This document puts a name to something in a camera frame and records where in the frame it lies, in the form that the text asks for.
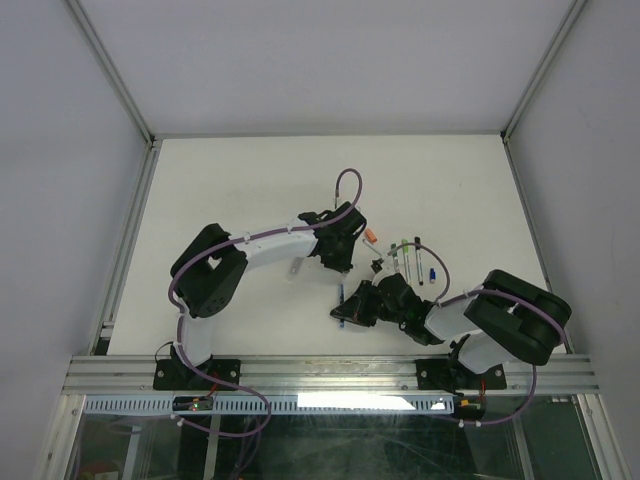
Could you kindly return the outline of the blue gel pen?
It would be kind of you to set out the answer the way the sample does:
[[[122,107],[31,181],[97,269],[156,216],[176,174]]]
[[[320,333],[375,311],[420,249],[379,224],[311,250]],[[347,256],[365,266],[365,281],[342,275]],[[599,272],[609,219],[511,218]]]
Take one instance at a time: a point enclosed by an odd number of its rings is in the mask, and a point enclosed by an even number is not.
[[[342,305],[345,301],[345,289],[344,289],[344,284],[340,283],[339,284],[339,305]],[[340,329],[344,329],[345,326],[345,322],[344,320],[340,319],[339,320],[339,328]]]

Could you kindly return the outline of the white pen dark green end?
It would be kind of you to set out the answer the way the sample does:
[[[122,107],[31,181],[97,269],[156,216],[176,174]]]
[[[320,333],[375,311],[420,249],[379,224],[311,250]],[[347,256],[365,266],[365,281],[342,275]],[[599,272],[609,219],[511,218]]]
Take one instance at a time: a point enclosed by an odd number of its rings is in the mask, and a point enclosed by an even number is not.
[[[394,272],[400,273],[400,263],[399,263],[398,253],[397,255],[391,255],[391,258],[392,258],[392,265],[393,265]]]

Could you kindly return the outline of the white pen light green end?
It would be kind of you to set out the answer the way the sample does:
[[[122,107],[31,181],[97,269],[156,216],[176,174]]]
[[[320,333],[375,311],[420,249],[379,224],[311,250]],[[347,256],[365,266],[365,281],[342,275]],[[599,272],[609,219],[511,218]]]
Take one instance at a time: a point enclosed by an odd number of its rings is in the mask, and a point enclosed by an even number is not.
[[[410,264],[410,248],[409,248],[409,252],[405,253],[403,251],[403,246],[402,246],[402,255],[403,255],[403,263],[404,263],[404,271],[405,271],[406,282],[410,286],[412,286],[412,273],[411,273],[411,264]]]

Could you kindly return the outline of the white pen black end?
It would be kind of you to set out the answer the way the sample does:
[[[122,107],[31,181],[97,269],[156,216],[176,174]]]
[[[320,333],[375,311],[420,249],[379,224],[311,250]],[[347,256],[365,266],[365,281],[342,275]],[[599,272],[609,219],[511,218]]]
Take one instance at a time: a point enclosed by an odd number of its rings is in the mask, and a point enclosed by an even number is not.
[[[418,251],[415,248],[415,257],[416,257],[416,271],[417,271],[418,285],[419,286],[423,286],[424,285],[424,270],[423,270],[423,264],[422,264],[421,250]]]

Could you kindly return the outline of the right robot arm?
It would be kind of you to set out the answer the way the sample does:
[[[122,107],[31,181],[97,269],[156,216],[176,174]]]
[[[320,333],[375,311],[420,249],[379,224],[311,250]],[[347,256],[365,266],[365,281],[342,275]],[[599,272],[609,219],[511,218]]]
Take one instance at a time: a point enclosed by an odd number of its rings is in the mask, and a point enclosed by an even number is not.
[[[565,342],[571,315],[565,300],[499,269],[477,288],[445,301],[421,299],[399,273],[379,273],[330,312],[361,327],[393,323],[423,346],[459,338],[447,363],[448,378],[459,387],[512,360],[546,365]]]

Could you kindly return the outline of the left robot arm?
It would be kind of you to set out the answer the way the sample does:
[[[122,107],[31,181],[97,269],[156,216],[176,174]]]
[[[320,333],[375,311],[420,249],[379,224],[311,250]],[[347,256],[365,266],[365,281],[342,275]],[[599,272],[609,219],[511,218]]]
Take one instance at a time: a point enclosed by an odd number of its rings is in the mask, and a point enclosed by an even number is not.
[[[352,268],[356,240],[367,220],[351,203],[304,212],[282,226],[232,235],[219,224],[204,227],[170,269],[168,298],[179,312],[174,375],[188,388],[209,377],[207,320],[229,306],[243,276],[280,261],[317,257],[341,274]]]

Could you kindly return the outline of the orange pen cap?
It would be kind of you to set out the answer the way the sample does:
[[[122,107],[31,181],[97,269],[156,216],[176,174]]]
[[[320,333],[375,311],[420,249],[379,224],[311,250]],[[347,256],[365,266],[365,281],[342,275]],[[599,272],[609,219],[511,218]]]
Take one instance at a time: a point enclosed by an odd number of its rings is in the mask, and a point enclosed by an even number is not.
[[[365,237],[367,238],[367,240],[371,243],[376,243],[377,242],[377,237],[375,236],[375,234],[373,233],[373,231],[369,228],[367,228],[365,230]]]

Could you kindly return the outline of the orange tip marker pen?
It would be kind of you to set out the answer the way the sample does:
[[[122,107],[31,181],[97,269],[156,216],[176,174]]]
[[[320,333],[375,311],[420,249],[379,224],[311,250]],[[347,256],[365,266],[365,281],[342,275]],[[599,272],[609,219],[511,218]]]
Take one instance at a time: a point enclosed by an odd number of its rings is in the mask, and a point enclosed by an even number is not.
[[[291,264],[291,268],[290,268],[290,274],[291,275],[297,275],[298,272],[300,271],[300,268],[303,264],[304,259],[303,258],[295,258],[294,261]]]

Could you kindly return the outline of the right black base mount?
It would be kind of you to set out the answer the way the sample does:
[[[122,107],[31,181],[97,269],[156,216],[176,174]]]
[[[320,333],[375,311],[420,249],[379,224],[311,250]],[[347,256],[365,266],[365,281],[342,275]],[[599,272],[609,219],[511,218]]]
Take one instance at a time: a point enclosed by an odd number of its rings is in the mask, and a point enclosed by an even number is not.
[[[415,367],[419,390],[442,390],[457,394],[466,386],[463,371],[447,359],[418,359]]]

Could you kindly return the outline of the aluminium mounting rail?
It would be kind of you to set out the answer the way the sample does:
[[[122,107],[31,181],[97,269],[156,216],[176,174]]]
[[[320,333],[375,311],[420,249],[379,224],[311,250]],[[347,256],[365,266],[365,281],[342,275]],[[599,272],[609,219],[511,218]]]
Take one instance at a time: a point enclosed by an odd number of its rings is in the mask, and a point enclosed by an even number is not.
[[[426,393],[419,390],[415,361],[430,356],[240,356],[217,357],[216,376],[263,394],[311,391]],[[167,356],[76,356],[62,387],[65,394],[145,394],[191,389],[190,374]],[[458,393],[520,396],[597,394],[600,385],[585,355],[554,354],[542,367],[522,362],[496,366]]]

